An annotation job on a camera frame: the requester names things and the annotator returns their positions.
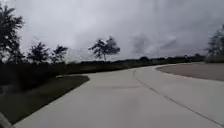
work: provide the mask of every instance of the shrub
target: shrub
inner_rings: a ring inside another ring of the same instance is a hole
[[[206,63],[224,63],[224,55],[209,56],[205,58]]]

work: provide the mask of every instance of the cloud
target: cloud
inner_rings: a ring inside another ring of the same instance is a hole
[[[89,58],[84,57],[89,56],[87,47],[97,38],[110,35],[121,47],[120,55],[112,58],[130,58],[139,53],[166,56],[203,52],[208,38],[224,23],[223,0],[11,0],[11,3],[26,22],[20,32],[22,49],[29,49],[31,40],[38,37],[51,48],[57,44],[69,47],[70,59]],[[76,54],[82,55],[72,54],[80,49],[83,52]]]

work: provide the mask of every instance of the foliage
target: foliage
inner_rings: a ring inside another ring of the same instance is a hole
[[[0,5],[0,61],[9,55],[9,60],[17,63],[23,58],[19,49],[20,37],[17,34],[23,26],[23,20],[21,16],[13,14],[14,10],[7,5],[3,7]]]
[[[51,62],[52,63],[61,63],[64,62],[64,57],[67,52],[68,48],[57,45],[56,49],[53,50],[51,55]]]
[[[224,55],[224,25],[211,37],[206,49],[209,56]]]
[[[117,46],[113,37],[110,37],[106,42],[99,39],[93,47],[89,48],[89,50],[93,50],[93,54],[96,58],[101,59],[104,57],[105,61],[106,55],[116,55],[120,52],[120,48]]]
[[[39,42],[37,45],[31,47],[27,59],[35,64],[46,63],[49,59],[48,51],[49,49],[46,48],[46,45]]]

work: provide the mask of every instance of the grass verge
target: grass verge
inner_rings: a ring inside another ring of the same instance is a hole
[[[0,111],[15,124],[88,80],[81,75],[56,78],[24,93],[0,96]]]

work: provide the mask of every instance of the concrete surface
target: concrete surface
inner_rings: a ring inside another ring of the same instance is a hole
[[[90,81],[16,128],[221,128],[222,82],[167,75],[154,67],[89,75]]]
[[[159,70],[170,74],[224,81],[224,64],[177,64],[164,66]]]

